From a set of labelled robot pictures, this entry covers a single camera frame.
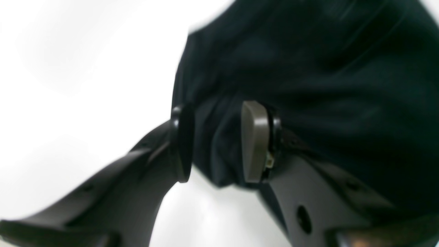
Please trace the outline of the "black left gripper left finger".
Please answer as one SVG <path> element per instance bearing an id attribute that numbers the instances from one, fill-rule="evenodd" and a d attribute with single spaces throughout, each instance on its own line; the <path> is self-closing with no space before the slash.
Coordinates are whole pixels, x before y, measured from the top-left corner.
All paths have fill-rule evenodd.
<path id="1" fill-rule="evenodd" d="M 16 247 L 148 247 L 164 196 L 189 180 L 195 117 L 171 110 L 125 156 L 48 208 L 1 221 L 1 242 Z"/>

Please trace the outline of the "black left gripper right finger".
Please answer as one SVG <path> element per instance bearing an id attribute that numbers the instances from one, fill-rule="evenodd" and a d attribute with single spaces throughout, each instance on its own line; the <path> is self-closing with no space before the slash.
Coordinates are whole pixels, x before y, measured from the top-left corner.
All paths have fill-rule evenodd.
<path id="1" fill-rule="evenodd" d="M 276 111 L 244 101 L 243 171 L 265 183 L 279 204 L 294 247 L 434 247 L 438 215 L 398 209 L 358 178 L 331 164 L 282 127 Z"/>

